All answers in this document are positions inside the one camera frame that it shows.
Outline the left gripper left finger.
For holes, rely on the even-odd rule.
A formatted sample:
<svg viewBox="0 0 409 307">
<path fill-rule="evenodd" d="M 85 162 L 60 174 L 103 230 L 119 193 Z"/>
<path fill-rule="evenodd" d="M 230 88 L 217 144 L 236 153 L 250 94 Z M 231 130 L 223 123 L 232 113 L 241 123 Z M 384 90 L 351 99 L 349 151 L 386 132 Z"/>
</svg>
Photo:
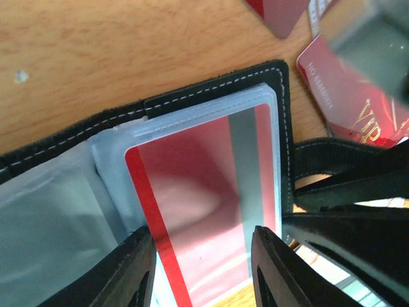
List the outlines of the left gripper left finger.
<svg viewBox="0 0 409 307">
<path fill-rule="evenodd" d="M 132 232 L 90 271 L 41 306 L 149 306 L 156 247 L 146 226 Z"/>
</svg>

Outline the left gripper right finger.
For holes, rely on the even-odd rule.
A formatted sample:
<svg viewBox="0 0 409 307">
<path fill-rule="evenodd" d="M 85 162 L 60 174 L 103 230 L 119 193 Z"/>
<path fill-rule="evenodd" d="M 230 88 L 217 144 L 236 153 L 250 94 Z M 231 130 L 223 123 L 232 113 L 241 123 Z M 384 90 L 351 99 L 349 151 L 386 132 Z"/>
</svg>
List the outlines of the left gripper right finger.
<svg viewBox="0 0 409 307">
<path fill-rule="evenodd" d="M 256 226 L 251 247 L 257 306 L 359 306 L 321 277 L 276 234 Z"/>
</svg>

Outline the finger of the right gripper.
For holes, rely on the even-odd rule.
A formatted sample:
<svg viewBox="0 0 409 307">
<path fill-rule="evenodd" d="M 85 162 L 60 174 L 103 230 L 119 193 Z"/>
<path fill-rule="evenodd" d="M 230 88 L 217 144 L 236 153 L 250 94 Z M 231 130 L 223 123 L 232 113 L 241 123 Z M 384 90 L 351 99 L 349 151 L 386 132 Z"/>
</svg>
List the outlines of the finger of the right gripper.
<svg viewBox="0 0 409 307">
<path fill-rule="evenodd" d="M 408 198 L 408 142 L 389 149 L 346 140 L 308 140 L 295 146 L 295 178 L 327 178 L 295 191 L 306 211 L 388 198 Z"/>
<path fill-rule="evenodd" d="M 380 297 L 408 297 L 408 211 L 285 214 L 282 225 Z"/>
</svg>

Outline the black leather card holder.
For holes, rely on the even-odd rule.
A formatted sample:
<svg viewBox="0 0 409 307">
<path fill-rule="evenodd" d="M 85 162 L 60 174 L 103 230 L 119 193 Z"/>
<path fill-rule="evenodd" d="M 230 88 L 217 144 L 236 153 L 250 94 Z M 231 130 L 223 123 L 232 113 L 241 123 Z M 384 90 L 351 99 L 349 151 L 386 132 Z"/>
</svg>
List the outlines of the black leather card holder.
<svg viewBox="0 0 409 307">
<path fill-rule="evenodd" d="M 128 149 L 261 104 L 270 107 L 274 162 L 276 226 L 267 227 L 289 241 L 281 222 L 296 181 L 289 69 L 272 60 L 102 111 L 2 155 L 1 305 L 41 306 L 132 232 L 150 231 Z M 155 287 L 167 281 L 156 257 L 149 306 L 159 306 Z"/>
</svg>

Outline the red card magnetic stripe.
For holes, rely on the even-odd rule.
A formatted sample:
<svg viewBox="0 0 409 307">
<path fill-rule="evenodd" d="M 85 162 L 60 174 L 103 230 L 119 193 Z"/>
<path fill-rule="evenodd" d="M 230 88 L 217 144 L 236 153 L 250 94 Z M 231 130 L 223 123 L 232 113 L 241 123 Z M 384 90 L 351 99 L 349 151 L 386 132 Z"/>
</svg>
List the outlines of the red card magnetic stripe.
<svg viewBox="0 0 409 307">
<path fill-rule="evenodd" d="M 173 297 L 159 306 L 210 306 L 252 278 L 255 226 L 276 226 L 270 107 L 249 109 L 127 150 Z"/>
</svg>

